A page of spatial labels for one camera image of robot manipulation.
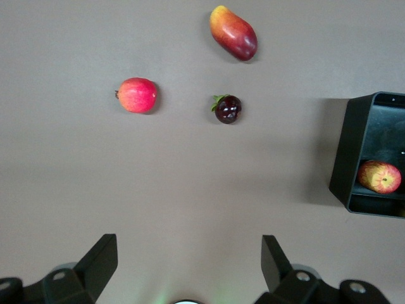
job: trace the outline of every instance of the yellow-red apple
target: yellow-red apple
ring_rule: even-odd
[[[358,170],[359,183],[374,192],[389,194],[401,185],[401,172],[384,161],[368,160]]]

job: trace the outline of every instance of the apple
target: apple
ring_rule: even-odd
[[[123,108],[132,113],[144,113],[153,108],[157,94],[153,82],[139,77],[125,80],[115,91]]]
[[[389,194],[401,185],[401,172],[384,161],[368,160],[358,170],[359,183],[374,192]]]

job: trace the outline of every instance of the black plastic bin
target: black plastic bin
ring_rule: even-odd
[[[367,160],[396,166],[399,188],[378,194],[360,185],[358,168]],[[377,92],[347,102],[329,189],[350,212],[405,218],[405,94]]]

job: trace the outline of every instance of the metal bolt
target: metal bolt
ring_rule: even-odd
[[[11,286],[10,282],[4,282],[0,284],[0,291],[5,290]]]
[[[308,282],[311,279],[309,275],[303,271],[297,272],[296,276],[300,281],[304,282]]]
[[[366,289],[363,285],[357,282],[352,282],[350,283],[350,288],[355,292],[355,293],[365,293]]]
[[[63,279],[65,277],[65,275],[66,274],[64,272],[58,272],[57,274],[55,274],[53,276],[53,280],[56,281],[56,280]]]

